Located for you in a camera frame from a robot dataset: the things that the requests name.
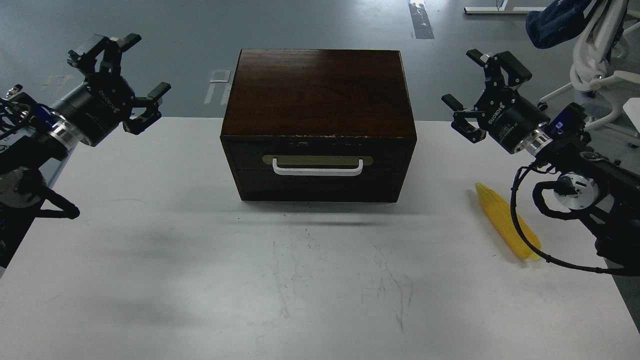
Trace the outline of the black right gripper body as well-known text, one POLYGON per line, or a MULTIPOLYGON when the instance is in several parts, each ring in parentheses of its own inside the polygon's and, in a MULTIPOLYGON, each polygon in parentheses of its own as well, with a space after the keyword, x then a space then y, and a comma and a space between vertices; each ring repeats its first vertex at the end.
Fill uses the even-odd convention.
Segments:
POLYGON ((510 154, 519 152, 522 141, 550 121, 536 105, 511 88, 486 88, 474 108, 483 113, 478 119, 480 129, 510 154))

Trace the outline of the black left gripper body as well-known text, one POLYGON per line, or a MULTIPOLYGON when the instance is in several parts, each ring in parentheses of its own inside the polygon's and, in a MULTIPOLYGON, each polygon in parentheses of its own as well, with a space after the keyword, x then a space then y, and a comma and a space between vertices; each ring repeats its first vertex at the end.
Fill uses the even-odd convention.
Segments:
POLYGON ((96 147, 130 118, 134 95, 122 76, 91 75, 50 107, 80 130, 83 144, 96 147))

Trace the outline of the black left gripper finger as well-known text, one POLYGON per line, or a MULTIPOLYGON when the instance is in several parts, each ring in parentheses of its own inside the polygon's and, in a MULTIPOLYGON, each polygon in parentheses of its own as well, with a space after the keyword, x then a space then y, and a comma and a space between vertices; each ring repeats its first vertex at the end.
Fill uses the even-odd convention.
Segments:
POLYGON ((135 96, 135 98, 133 98, 133 108, 143 109, 144 111, 134 118, 125 120, 122 123, 124 131, 133 135, 140 135, 156 121, 160 120, 162 113, 159 107, 163 102, 163 96, 171 88, 171 84, 160 82, 147 96, 135 96))
POLYGON ((122 55, 141 40, 141 35, 136 33, 130 33, 124 38, 94 34, 78 48, 68 51, 67 64, 82 73, 83 85, 94 79, 126 84, 127 81, 121 75, 122 55))

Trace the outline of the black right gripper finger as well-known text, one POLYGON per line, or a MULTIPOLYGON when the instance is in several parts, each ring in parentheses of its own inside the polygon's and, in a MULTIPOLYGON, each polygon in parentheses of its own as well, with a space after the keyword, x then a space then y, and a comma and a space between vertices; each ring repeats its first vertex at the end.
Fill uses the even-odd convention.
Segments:
POLYGON ((480 120, 485 115, 485 112, 466 110, 462 103, 451 94, 442 95, 441 100, 453 111, 451 121, 451 128, 453 130, 473 144, 477 144, 486 139, 486 130, 473 126, 468 122, 468 119, 480 120))
POLYGON ((483 94, 512 91, 519 95, 519 87, 533 77, 531 71, 510 51, 483 54, 477 48, 472 48, 466 51, 466 56, 483 69, 485 77, 483 94))

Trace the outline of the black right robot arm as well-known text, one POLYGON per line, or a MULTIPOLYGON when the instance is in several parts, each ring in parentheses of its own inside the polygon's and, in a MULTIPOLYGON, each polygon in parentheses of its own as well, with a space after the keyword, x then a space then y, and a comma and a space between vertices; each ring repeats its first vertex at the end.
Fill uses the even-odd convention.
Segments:
POLYGON ((518 88, 532 73, 510 52, 466 52, 484 73, 485 88, 466 109, 453 95, 442 101, 453 112, 451 128, 472 143, 489 135, 510 154, 526 151, 534 157, 521 167, 511 188, 509 215, 516 233, 533 253, 567 269, 637 277, 639 275, 639 176, 595 152, 586 132, 586 114, 572 102, 550 119, 518 88), (545 216, 578 220, 594 236, 598 256, 617 268, 576 265, 544 253, 526 239, 515 212, 517 192, 528 173, 547 166, 558 172, 557 180, 539 182, 532 191, 537 209, 545 216))

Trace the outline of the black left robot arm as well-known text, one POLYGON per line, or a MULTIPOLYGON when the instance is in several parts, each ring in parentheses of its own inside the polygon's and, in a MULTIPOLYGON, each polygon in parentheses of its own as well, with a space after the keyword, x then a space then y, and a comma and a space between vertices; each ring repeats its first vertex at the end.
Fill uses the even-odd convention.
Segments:
POLYGON ((67 64, 84 80, 53 105, 37 102, 20 84, 1 98, 1 268, 5 270, 34 219, 76 219, 80 210, 48 185, 41 168, 63 162, 79 143, 95 147, 119 125, 139 135, 162 118, 160 105, 171 88, 160 82, 136 96, 122 76, 122 56, 141 41, 93 35, 67 64))

